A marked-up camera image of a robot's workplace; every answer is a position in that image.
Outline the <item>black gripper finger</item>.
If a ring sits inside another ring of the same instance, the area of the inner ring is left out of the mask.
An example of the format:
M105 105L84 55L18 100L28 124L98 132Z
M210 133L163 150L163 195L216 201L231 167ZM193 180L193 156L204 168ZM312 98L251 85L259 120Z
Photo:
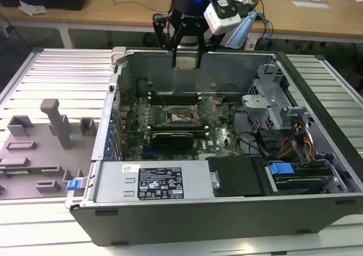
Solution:
M215 35L212 35L207 43L205 43L205 38L203 34L199 34L197 36L198 39L198 49L197 49L197 56L196 56L196 69L200 68L201 66L201 59L204 53L211 51L215 41Z
M153 15L152 25L156 34L159 46L172 52L171 67L176 68L177 48L182 39L182 24L179 12L168 12L167 14L156 13ZM166 27L173 26L174 33L172 36L164 32Z

